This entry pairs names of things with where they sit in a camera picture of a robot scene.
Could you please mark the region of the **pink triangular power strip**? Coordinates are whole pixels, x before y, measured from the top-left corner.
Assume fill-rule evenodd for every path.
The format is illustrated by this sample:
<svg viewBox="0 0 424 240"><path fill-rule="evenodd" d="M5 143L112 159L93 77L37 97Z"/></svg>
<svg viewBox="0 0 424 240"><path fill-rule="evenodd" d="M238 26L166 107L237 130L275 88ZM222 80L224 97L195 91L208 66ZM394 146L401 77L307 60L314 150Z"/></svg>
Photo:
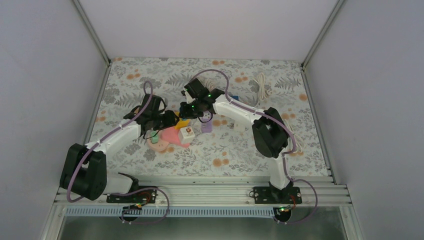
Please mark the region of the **pink triangular power strip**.
<svg viewBox="0 0 424 240"><path fill-rule="evenodd" d="M163 141L169 142L169 144L177 145L183 148L188 148L190 146L190 143L181 143L179 136L178 136L179 130L175 129L174 127L168 127L161 131L160 138Z"/></svg>

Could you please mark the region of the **purple power strip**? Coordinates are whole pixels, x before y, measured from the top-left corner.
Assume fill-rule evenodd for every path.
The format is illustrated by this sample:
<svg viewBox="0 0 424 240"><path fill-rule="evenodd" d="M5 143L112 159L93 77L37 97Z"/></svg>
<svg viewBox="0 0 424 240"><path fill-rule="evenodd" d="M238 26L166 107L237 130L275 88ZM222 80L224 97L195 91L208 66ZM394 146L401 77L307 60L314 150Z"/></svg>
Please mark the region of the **purple power strip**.
<svg viewBox="0 0 424 240"><path fill-rule="evenodd" d="M209 111L203 113L203 116L199 119L201 122L201 132L202 133L211 133L213 129L212 125L213 114Z"/></svg>

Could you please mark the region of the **white plug adapter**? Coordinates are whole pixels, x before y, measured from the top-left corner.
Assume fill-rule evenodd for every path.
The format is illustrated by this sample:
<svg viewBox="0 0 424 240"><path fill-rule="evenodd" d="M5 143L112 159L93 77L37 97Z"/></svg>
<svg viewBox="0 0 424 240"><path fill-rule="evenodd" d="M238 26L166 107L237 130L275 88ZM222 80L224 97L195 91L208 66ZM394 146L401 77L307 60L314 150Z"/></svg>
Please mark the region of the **white plug adapter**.
<svg viewBox="0 0 424 240"><path fill-rule="evenodd" d="M194 130L191 126L182 127L178 132L178 139L182 145L191 143L195 138Z"/></svg>

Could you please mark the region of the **yellow cube socket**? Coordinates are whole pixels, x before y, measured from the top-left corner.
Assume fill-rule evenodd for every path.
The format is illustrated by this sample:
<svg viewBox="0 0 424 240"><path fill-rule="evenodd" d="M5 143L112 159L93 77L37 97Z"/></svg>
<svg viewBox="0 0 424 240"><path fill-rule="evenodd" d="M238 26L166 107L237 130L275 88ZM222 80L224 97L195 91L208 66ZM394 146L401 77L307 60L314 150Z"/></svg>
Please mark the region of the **yellow cube socket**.
<svg viewBox="0 0 424 240"><path fill-rule="evenodd" d="M179 121L177 122L177 124L174 126L174 128L176 130L179 130L181 128L185 128L190 124L190 119L186 119L186 118L179 118Z"/></svg>

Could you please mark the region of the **dark blue cube socket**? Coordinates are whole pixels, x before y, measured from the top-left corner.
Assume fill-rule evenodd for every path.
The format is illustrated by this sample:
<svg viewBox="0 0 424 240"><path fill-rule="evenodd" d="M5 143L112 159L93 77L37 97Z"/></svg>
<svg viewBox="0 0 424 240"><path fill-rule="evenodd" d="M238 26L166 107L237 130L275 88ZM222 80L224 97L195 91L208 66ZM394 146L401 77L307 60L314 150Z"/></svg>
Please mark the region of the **dark blue cube socket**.
<svg viewBox="0 0 424 240"><path fill-rule="evenodd" d="M236 101L238 101L238 100L239 100L239 97L238 97L237 95L231 95L230 97L231 97L232 99L236 100Z"/></svg>

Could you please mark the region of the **white square plug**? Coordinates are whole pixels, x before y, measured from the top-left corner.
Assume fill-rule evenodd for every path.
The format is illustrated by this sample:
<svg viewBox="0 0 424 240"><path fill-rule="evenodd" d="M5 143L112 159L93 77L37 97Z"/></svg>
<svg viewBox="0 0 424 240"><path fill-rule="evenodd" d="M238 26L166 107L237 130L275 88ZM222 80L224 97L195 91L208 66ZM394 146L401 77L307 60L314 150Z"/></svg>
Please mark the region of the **white square plug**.
<svg viewBox="0 0 424 240"><path fill-rule="evenodd" d="M245 127L243 124L239 123L239 122L235 122L235 123L233 124L233 129L234 129L236 132L239 132L239 133L243 133L243 132L245 132L245 131L246 131L246 127Z"/></svg>

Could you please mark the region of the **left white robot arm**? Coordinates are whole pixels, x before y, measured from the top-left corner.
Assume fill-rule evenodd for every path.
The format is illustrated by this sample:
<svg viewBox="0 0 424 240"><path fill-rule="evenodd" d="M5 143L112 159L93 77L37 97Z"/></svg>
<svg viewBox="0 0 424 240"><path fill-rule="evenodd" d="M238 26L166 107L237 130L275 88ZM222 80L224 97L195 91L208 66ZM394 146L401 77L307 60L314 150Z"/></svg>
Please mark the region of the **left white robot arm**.
<svg viewBox="0 0 424 240"><path fill-rule="evenodd" d="M67 190L67 200L74 202L71 193L92 201L101 195L114 194L128 203L134 202L139 197L138 180L126 173L109 173L107 160L148 131L174 127L179 118L166 107L162 97L146 94L142 103L127 113L111 132L84 145L73 144L59 180L59 186Z"/></svg>

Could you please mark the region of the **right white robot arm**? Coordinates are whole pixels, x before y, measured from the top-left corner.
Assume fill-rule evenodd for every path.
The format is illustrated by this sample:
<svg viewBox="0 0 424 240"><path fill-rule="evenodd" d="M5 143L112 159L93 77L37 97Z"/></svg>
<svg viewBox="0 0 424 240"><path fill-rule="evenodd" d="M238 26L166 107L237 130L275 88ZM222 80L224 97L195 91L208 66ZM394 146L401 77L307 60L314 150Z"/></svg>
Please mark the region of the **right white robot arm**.
<svg viewBox="0 0 424 240"><path fill-rule="evenodd" d="M289 134L278 111L270 107L260 110L244 104L220 89L208 90L197 78L186 84L181 92L179 117L196 119L206 112L223 115L249 128L257 151L268 159L270 180L267 197L278 204L290 197L292 183L285 173L285 161L280 158L288 146Z"/></svg>

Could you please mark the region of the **small green plug adapter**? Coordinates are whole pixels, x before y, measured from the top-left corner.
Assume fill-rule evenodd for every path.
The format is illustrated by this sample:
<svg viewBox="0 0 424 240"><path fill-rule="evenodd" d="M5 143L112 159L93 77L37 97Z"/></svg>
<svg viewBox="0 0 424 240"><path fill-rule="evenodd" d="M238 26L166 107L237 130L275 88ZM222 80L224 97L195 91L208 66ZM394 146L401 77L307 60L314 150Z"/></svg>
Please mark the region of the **small green plug adapter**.
<svg viewBox="0 0 424 240"><path fill-rule="evenodd" d="M158 130L152 130L151 132L150 132L150 139L154 139L154 140L157 140L158 139L158 134L159 134L159 131Z"/></svg>

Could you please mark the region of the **aluminium rail frame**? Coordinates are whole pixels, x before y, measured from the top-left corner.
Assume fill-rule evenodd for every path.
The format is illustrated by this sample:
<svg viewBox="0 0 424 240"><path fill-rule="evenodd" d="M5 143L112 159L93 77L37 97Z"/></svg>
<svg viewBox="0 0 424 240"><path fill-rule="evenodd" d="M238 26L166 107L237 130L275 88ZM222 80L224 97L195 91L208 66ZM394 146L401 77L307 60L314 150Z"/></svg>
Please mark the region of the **aluminium rail frame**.
<svg viewBox="0 0 424 240"><path fill-rule="evenodd" d="M307 183L296 182L300 189L302 207L350 206L352 200L346 185L336 185L331 177L307 177ZM268 177L186 177L186 176L140 176L143 186L156 186L167 195L159 193L155 204L173 207L251 207L255 201L249 196L256 186L267 186Z"/></svg>

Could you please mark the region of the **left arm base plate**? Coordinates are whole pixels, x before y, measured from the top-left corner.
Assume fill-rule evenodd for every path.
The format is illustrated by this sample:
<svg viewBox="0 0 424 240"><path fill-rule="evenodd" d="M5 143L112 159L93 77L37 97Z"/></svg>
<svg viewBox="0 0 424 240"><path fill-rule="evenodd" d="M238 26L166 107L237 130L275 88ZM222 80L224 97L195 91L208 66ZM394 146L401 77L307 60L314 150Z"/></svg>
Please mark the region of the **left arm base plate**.
<svg viewBox="0 0 424 240"><path fill-rule="evenodd" d="M112 204L154 204L156 202L157 190L148 189L128 196L110 194L106 198L107 203Z"/></svg>

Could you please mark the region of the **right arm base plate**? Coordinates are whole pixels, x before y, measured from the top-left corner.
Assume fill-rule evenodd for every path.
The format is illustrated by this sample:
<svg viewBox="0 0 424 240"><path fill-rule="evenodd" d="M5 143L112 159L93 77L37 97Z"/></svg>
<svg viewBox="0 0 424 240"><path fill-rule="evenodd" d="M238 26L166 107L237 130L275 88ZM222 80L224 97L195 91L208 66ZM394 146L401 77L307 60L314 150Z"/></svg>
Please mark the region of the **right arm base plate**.
<svg viewBox="0 0 424 240"><path fill-rule="evenodd" d="M299 187L287 186L279 190L273 186L256 186L249 196L255 204L302 204L302 195Z"/></svg>

